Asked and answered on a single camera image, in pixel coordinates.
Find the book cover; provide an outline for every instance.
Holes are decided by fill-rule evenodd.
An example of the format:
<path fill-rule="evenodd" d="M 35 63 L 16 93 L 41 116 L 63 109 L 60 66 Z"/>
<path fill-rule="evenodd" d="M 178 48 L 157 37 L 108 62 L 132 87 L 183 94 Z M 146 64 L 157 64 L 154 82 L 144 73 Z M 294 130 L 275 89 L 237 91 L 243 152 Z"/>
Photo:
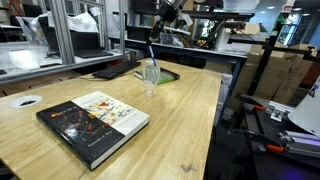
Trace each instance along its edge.
<path fill-rule="evenodd" d="M 174 73 L 172 71 L 169 71 L 165 68 L 160 67 L 160 79 L 158 84 L 163 84 L 166 82 L 178 80 L 180 78 L 180 75 L 177 73 Z M 142 79 L 142 70 L 135 71 L 134 76 L 136 76 L 139 79 Z"/>
<path fill-rule="evenodd" d="M 37 112 L 90 170 L 148 124 L 149 115 L 100 91 Z"/>

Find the laptop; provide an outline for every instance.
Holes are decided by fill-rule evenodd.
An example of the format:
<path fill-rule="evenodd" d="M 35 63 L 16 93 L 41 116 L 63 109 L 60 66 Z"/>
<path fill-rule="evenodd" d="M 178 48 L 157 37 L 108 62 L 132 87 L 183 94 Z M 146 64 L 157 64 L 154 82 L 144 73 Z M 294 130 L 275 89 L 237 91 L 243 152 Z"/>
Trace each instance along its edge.
<path fill-rule="evenodd" d="M 55 28 L 49 27 L 47 17 L 39 17 L 39 23 L 41 29 L 47 39 L 48 45 L 51 51 L 59 52 L 59 45 L 57 41 L 57 36 L 55 33 Z M 112 53 L 109 53 L 101 49 L 99 41 L 99 33 L 94 32 L 76 32 L 70 30 L 71 40 L 74 55 L 87 59 L 94 57 L 103 57 L 103 56 L 113 56 Z"/>

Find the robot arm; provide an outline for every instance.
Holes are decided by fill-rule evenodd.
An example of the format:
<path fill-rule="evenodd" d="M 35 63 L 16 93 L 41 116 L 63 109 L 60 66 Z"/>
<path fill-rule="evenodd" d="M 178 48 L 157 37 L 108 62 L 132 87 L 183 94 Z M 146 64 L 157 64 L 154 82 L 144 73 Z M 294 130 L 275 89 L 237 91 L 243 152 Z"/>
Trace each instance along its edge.
<path fill-rule="evenodd" d="M 163 0 L 158 9 L 158 15 L 160 16 L 160 20 L 156 22 L 154 25 L 149 39 L 147 40 L 147 45 L 151 45 L 151 43 L 159 36 L 162 31 L 164 24 L 166 22 L 173 22 L 178 12 L 183 8 L 183 5 L 187 0 Z"/>

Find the glass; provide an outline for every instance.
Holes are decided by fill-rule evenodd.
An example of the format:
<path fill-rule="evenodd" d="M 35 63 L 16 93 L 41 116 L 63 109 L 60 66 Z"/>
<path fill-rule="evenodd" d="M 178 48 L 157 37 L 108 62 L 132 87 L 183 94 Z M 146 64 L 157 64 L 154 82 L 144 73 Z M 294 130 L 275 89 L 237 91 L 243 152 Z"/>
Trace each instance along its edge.
<path fill-rule="evenodd" d="M 154 91 L 152 88 L 159 83 L 160 78 L 160 67 L 154 66 L 153 64 L 146 65 L 142 71 L 142 81 L 147 86 L 147 95 L 152 96 Z"/>

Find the hardcover book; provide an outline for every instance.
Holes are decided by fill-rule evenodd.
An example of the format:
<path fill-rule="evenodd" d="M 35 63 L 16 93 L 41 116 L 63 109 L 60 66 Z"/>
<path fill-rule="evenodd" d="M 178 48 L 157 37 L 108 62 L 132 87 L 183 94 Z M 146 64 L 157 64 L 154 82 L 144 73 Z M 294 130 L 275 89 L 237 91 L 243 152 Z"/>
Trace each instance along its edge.
<path fill-rule="evenodd" d="M 139 79 L 142 79 L 142 70 L 135 71 L 134 76 L 136 76 Z M 180 79 L 179 74 L 160 67 L 160 79 L 158 84 L 163 84 L 163 83 L 178 80 L 178 79 Z"/>
<path fill-rule="evenodd" d="M 148 124 L 149 115 L 100 91 L 37 112 L 90 170 Z"/>

